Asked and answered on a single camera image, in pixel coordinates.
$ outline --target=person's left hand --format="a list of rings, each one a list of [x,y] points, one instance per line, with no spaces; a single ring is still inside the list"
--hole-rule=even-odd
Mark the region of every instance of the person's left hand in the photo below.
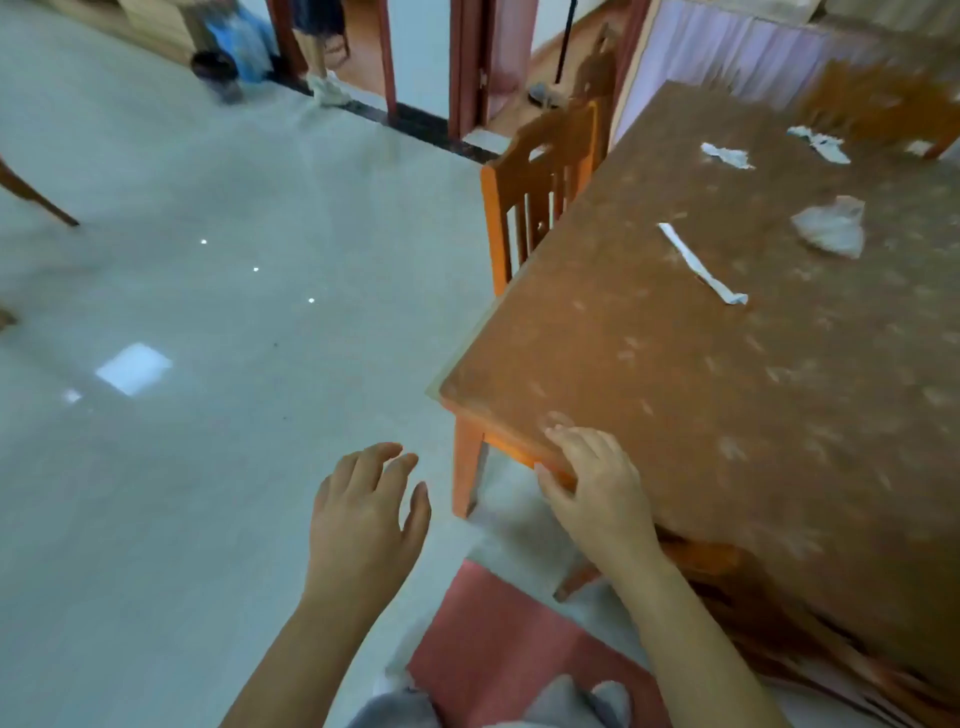
[[[401,529],[400,502],[418,457],[379,443],[341,458],[314,499],[310,562],[301,608],[342,605],[369,628],[396,596],[423,548],[430,525],[426,484],[419,483]],[[393,460],[386,470],[384,464]]]

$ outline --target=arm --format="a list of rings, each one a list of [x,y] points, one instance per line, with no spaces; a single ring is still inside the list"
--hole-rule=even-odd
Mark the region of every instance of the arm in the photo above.
[[[557,519],[609,577],[650,656],[676,728],[788,728],[700,598],[663,555],[634,464],[606,432],[554,427],[547,437],[577,474],[564,490],[537,465]]]
[[[381,443],[347,455],[314,499],[303,597],[224,718],[222,728],[322,726],[353,655],[423,547],[423,483],[398,525],[417,456]],[[396,458],[386,470],[387,460]]]

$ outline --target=person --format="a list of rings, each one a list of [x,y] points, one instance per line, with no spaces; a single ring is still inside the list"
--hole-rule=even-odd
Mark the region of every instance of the person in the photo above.
[[[616,439],[583,427],[553,427],[546,436],[573,467],[577,488],[569,493],[537,465],[540,488],[629,611],[675,728],[787,728],[777,704],[661,551],[639,473]],[[415,454],[401,452],[396,443],[354,452],[321,484],[302,599],[229,709],[226,728],[324,723],[353,655],[417,562],[426,538],[430,501],[424,483],[414,489],[405,524],[398,524],[400,501],[417,465]],[[603,695],[584,694],[578,702],[569,688],[563,680],[551,683],[525,724],[629,723],[629,714],[611,715],[617,707],[595,699]],[[354,724],[439,725],[424,713],[429,699],[407,693],[419,696],[420,703],[375,699]],[[392,713],[397,707],[401,713]]]
[[[306,61],[306,84],[321,106],[341,107],[350,101],[326,70],[326,40],[346,32],[342,0],[291,0],[294,38]]]

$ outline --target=red mat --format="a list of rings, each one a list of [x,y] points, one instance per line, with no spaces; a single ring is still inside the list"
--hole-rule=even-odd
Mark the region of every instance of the red mat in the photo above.
[[[669,726],[653,676],[489,571],[465,561],[409,665],[444,728],[519,720],[567,673],[592,688],[616,680],[633,698],[633,728]]]

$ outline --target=brown table top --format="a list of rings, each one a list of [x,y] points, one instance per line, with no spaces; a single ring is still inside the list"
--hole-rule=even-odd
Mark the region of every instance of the brown table top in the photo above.
[[[668,84],[545,238],[438,397],[563,465],[547,422],[616,435],[658,522],[960,693],[960,173]],[[746,149],[755,170],[706,159]],[[859,260],[790,224],[866,202]],[[747,305],[726,305],[671,222]]]

